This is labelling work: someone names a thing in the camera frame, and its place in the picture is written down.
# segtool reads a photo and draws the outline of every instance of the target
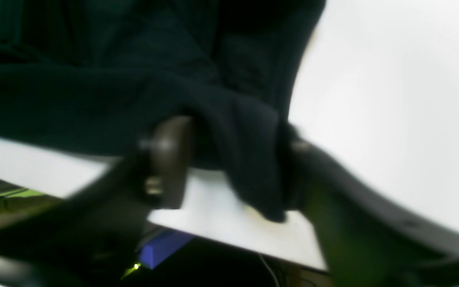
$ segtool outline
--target dark green fabric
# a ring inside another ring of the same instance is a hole
[[[174,114],[194,165],[284,220],[277,137],[322,0],[0,0],[0,136],[123,155]]]

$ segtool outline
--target white desk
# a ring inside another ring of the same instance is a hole
[[[68,198],[100,178],[118,158],[86,157],[0,138],[0,178]],[[179,210],[155,210],[148,219],[222,243],[326,269],[313,227],[299,212],[270,222],[242,203],[222,171],[191,169]]]

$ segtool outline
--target black plastic part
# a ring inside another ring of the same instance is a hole
[[[73,198],[0,230],[0,255],[30,264],[38,272],[36,278],[65,273],[86,286],[116,285],[135,262],[135,248],[151,211],[143,192],[148,153],[129,154]],[[27,287],[14,283],[7,285]]]

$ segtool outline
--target cable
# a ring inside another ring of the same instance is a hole
[[[268,269],[268,271],[270,272],[270,274],[272,275],[272,278],[274,278],[274,282],[275,282],[275,287],[281,287],[279,285],[279,281],[277,281],[277,277],[275,276],[275,273],[272,271],[272,269],[270,268],[270,266],[267,264],[267,262],[265,261],[265,259],[263,258],[262,254],[261,253],[258,253],[258,256],[260,256],[260,259],[262,260],[263,264],[265,265],[265,267]]]
[[[8,197],[8,196],[20,194],[20,193],[23,193],[24,191],[28,191],[28,189],[19,189],[18,191],[14,191],[14,192],[9,193],[9,194],[2,194],[2,195],[0,195],[0,198],[1,197]]]
[[[304,282],[311,283],[314,287],[318,287],[318,285],[315,282],[309,281],[307,279],[301,279],[301,280],[304,281]]]

